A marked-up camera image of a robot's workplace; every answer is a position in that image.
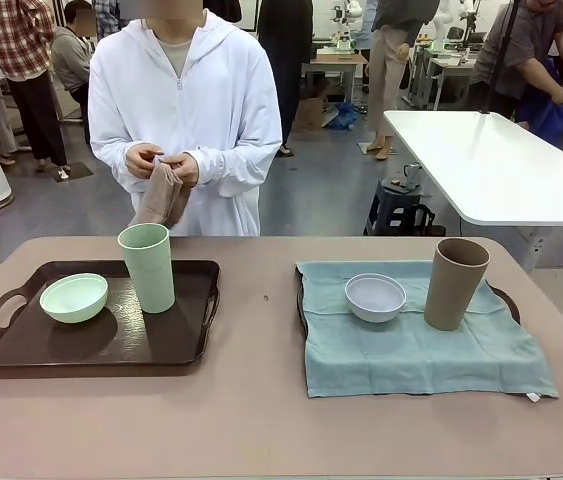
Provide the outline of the person's right hand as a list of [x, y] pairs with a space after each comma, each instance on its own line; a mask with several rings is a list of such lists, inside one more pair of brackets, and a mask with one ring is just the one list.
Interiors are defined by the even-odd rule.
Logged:
[[125, 165], [132, 176], [147, 180], [155, 168], [155, 159], [163, 154], [163, 150], [156, 145], [147, 143], [137, 144], [127, 151]]

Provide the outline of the person's left hand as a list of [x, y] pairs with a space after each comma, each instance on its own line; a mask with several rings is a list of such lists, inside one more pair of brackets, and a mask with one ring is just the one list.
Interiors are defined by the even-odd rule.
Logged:
[[165, 156], [161, 162], [170, 166], [176, 176], [188, 188], [194, 188], [199, 181], [199, 166], [195, 158], [189, 153]]

